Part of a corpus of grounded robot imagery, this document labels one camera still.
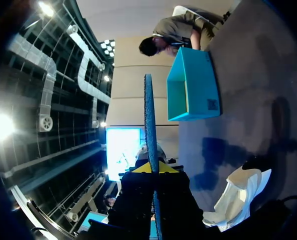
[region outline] person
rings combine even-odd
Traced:
[[[109,208],[113,207],[113,205],[115,204],[115,201],[116,201],[116,197],[110,194],[104,197],[104,204]]]
[[[192,9],[213,24],[222,19],[208,12]],[[214,36],[213,26],[201,17],[187,11],[185,14],[162,19],[153,30],[153,36],[144,39],[139,51],[146,56],[160,52],[175,57],[180,47],[205,50]]]

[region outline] teal box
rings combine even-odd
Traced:
[[[169,121],[193,121],[221,114],[208,52],[181,47],[166,84]]]

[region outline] glowing screen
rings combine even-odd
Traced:
[[[119,181],[119,174],[135,166],[136,154],[140,149],[139,128],[107,128],[106,157],[108,178]]]

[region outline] yellow marker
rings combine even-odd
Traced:
[[[171,168],[170,166],[166,165],[165,163],[163,163],[161,161],[158,161],[158,165],[159,165],[159,173],[160,174],[164,174],[166,172],[168,172],[168,173],[178,173],[178,171],[176,171],[175,169]],[[139,168],[135,169],[134,171],[132,171],[132,173],[151,174],[152,169],[151,169],[150,162],[147,162],[143,166],[140,166]]]

